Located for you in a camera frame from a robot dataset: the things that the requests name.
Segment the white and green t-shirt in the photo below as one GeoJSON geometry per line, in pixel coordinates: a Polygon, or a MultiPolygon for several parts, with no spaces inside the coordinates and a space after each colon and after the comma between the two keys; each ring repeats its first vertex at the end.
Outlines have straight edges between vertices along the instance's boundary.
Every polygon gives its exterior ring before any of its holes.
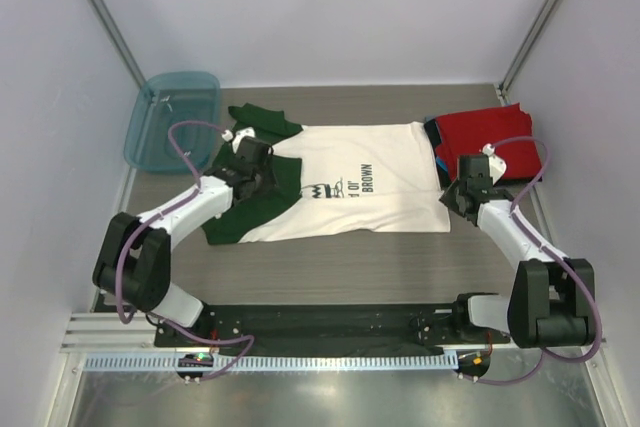
{"type": "Polygon", "coordinates": [[[276,188],[202,226],[210,245],[275,242],[356,230],[447,233],[447,208],[420,122],[306,126],[250,103],[228,109],[234,132],[273,147],[276,188]]]}

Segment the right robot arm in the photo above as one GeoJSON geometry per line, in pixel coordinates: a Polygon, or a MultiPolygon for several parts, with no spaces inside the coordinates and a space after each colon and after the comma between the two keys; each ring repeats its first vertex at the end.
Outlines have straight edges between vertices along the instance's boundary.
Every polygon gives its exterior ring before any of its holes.
{"type": "Polygon", "coordinates": [[[548,242],[498,188],[500,161],[486,154],[458,159],[457,178],[440,198],[452,213],[485,233],[515,269],[508,297],[458,296],[450,319],[453,335],[473,342],[486,329],[507,334],[522,348],[584,346],[601,338],[596,316],[595,276],[584,259],[571,259],[548,242]]]}

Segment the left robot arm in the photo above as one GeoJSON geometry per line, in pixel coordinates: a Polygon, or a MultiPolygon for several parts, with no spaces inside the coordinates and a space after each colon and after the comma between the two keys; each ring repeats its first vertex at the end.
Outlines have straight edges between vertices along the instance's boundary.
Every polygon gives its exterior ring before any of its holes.
{"type": "Polygon", "coordinates": [[[205,344],[213,332],[211,307],[172,281],[172,252],[206,221],[276,186],[272,146],[251,136],[234,141],[230,159],[198,174],[190,189],[137,216],[120,212],[111,219],[94,285],[115,296],[122,323],[142,312],[190,345],[205,344]]]}

